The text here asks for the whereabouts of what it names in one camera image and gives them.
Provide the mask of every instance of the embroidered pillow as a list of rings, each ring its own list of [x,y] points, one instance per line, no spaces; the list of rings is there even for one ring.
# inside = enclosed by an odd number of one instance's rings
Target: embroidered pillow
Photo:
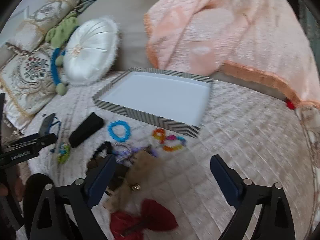
[[[24,133],[34,115],[56,94],[50,71],[52,49],[43,44],[30,56],[16,55],[1,70],[4,114]]]
[[[32,52],[44,40],[46,33],[55,27],[77,4],[79,0],[48,0],[30,18],[23,20],[15,36],[7,46]]]

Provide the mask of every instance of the black case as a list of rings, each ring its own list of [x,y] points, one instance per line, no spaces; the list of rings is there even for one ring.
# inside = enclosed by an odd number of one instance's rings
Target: black case
[[[84,140],[93,135],[96,131],[101,129],[104,125],[103,119],[97,116],[95,113],[91,113],[87,119],[85,119],[81,125],[74,130],[69,137],[69,143],[72,148],[77,147]]]

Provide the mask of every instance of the pillow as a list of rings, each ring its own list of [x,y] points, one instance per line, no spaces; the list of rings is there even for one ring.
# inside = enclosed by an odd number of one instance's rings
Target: pillow
[[[148,37],[143,16],[157,1],[98,0],[78,16],[79,24],[104,15],[117,23],[121,42],[113,70],[125,71],[132,67],[153,68],[146,55]]]
[[[55,27],[78,3],[79,0],[48,0],[21,22],[16,34],[8,40],[8,47],[32,52],[44,40],[48,30]]]
[[[3,112],[21,133],[56,94],[50,71],[51,54],[49,45],[43,44],[30,56],[14,56],[1,70],[1,89],[6,93]]]
[[[106,17],[78,27],[63,57],[64,73],[70,83],[84,85],[102,78],[116,57],[117,46],[117,25]]]

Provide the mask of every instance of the red object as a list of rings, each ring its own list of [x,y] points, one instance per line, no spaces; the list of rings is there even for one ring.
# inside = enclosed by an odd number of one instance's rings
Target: red object
[[[287,107],[288,107],[289,109],[291,109],[291,110],[296,109],[296,107],[294,106],[294,104],[293,104],[288,98],[285,100],[285,103],[287,104]]]
[[[125,231],[137,226],[127,236]],[[153,231],[168,231],[175,229],[178,223],[174,215],[164,206],[152,199],[145,199],[141,204],[141,217],[133,217],[125,212],[117,211],[111,214],[110,230],[115,240],[143,240],[144,228]]]

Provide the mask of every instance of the blue bracelet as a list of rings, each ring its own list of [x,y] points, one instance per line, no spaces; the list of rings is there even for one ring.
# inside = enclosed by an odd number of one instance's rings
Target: blue bracelet
[[[125,135],[123,137],[119,137],[113,132],[113,127],[118,126],[118,125],[122,125],[125,128]],[[116,140],[117,142],[125,142],[126,140],[129,139],[129,137],[131,135],[130,126],[125,121],[112,122],[108,127],[108,131],[109,131],[112,139]]]

